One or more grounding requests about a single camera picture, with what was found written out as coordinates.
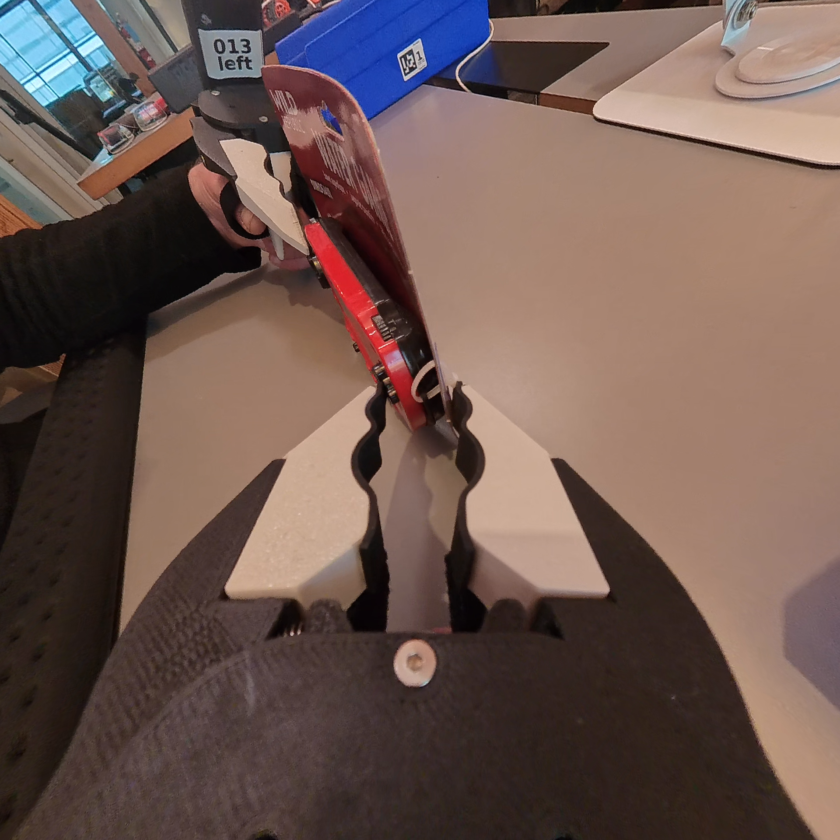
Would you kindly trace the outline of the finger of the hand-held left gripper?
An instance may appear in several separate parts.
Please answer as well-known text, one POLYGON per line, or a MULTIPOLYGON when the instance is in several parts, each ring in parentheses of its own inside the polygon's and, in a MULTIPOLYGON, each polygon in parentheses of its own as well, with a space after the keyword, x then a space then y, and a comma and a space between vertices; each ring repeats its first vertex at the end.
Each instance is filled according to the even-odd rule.
POLYGON ((304 214, 309 214, 309 184, 292 153, 288 150, 269 153, 269 167, 280 184, 281 196, 304 214))
POLYGON ((288 249, 310 256, 298 209, 281 196, 280 184, 270 171, 269 152, 244 139, 222 140, 220 144, 233 166, 240 202, 268 227, 278 256, 288 249))

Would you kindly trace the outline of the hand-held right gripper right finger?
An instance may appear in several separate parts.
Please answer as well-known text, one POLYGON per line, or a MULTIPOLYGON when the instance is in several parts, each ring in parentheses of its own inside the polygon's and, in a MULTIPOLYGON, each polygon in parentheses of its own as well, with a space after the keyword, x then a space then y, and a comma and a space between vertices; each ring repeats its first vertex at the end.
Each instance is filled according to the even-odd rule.
POLYGON ((547 450, 469 385, 452 391, 450 420, 466 483, 445 556, 452 632, 479 631, 499 602, 529 617, 546 599, 609 596, 547 450))

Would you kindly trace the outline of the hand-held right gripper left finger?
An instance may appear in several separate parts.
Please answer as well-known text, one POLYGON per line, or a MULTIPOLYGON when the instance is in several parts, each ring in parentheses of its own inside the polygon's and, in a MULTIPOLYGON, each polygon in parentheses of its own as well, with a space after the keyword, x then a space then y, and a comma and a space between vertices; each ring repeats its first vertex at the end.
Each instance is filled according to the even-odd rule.
POLYGON ((353 629, 385 630, 390 575, 371 479, 384 387, 368 387, 283 459, 225 585, 231 600, 336 601, 353 629))

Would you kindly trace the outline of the red handheld toy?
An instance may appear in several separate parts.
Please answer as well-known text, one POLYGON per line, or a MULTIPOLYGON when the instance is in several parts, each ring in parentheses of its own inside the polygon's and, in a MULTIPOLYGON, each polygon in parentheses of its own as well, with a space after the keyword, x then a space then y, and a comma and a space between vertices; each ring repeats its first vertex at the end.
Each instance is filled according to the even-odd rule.
POLYGON ((295 185, 314 206, 303 224, 310 261, 356 353, 408 428, 434 428, 455 448, 449 387, 361 105, 315 70, 268 66, 262 78, 290 146, 295 185))

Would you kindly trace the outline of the person's left forearm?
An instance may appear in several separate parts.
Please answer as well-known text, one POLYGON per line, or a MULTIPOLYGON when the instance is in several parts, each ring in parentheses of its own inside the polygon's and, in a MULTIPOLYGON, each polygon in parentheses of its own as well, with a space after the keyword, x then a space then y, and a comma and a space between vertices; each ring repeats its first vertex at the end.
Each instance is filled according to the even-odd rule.
POLYGON ((121 202, 1 241, 1 368, 30 368, 98 343, 217 277, 258 268, 228 245, 182 165, 121 202))

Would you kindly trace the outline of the person's left hand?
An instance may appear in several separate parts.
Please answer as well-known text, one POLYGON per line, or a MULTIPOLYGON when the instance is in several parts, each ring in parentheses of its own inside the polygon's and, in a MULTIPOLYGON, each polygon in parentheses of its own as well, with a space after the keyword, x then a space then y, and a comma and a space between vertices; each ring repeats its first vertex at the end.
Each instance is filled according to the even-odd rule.
POLYGON ((280 270, 297 271, 310 268, 308 259, 294 248, 289 248, 283 257, 279 257, 268 227, 241 203, 235 208, 237 225, 249 235, 259 235, 259 238, 244 237, 237 233, 236 228, 231 227, 221 203, 224 189, 231 184, 223 176, 208 170, 203 163, 195 163, 188 172, 188 182, 199 207, 228 245, 239 250, 259 248, 266 254, 269 263, 280 270))

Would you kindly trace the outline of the black storage crate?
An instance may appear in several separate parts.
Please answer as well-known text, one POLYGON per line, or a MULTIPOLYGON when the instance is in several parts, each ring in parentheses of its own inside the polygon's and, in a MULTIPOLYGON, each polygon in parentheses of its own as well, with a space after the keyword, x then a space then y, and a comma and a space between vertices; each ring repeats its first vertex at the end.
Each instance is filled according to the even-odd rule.
POLYGON ((192 46, 178 51, 154 68, 149 79, 172 113, 190 109, 203 89, 192 46))

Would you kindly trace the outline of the blue plastic bin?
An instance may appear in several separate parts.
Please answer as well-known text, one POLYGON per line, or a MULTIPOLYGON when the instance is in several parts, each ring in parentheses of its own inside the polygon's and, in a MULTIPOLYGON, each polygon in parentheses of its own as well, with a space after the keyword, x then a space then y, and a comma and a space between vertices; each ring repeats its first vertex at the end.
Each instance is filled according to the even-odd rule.
POLYGON ((275 52, 282 66, 309 68, 307 56, 309 41, 316 32, 312 29, 314 18, 301 20, 297 15, 284 17, 276 27, 275 52))

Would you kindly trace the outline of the blue bin with tag sticker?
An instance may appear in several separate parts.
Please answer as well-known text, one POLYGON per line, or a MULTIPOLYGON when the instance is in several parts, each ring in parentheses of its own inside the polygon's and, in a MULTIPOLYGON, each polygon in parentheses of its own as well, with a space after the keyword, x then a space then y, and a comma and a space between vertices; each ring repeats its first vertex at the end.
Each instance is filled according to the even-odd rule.
POLYGON ((344 11, 304 49, 306 67, 336 80, 372 119, 490 35, 486 1, 375 1, 344 11))

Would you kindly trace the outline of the black desk mat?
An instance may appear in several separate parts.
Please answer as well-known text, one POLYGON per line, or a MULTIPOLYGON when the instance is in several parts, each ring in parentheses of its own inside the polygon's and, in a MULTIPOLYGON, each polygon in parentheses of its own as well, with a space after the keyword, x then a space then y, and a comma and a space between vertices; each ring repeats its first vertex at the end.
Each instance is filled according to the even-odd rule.
POLYGON ((468 58, 460 70, 455 62, 427 84, 537 104, 545 88, 606 47, 605 41, 491 41, 468 58))

